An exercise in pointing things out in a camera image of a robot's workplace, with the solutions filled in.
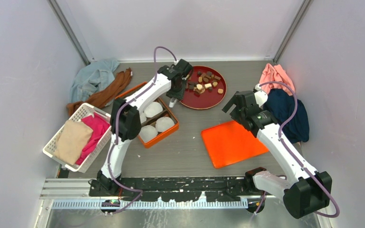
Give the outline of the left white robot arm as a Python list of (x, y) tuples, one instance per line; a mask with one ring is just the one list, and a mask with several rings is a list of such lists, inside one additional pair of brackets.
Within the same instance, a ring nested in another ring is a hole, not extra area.
[(114, 196), (119, 192), (120, 184), (116, 179), (121, 175), (122, 163), (130, 143), (140, 133), (140, 113), (163, 94), (170, 98), (170, 107), (182, 100), (192, 71), (192, 65), (180, 59), (171, 66), (159, 68), (152, 80), (132, 95), (117, 98), (113, 102), (110, 148), (106, 162), (96, 178), (106, 195)]

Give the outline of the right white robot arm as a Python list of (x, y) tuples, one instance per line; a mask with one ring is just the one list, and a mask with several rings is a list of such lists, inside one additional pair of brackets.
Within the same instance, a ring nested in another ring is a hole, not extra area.
[(330, 194), (332, 178), (326, 171), (317, 171), (290, 144), (276, 118), (262, 110), (266, 100), (262, 90), (237, 91), (222, 109), (225, 113), (232, 109), (231, 118), (267, 147), (286, 175), (283, 179), (263, 167), (250, 170), (244, 178), (246, 192), (270, 193), (296, 219), (318, 213), (334, 203)]

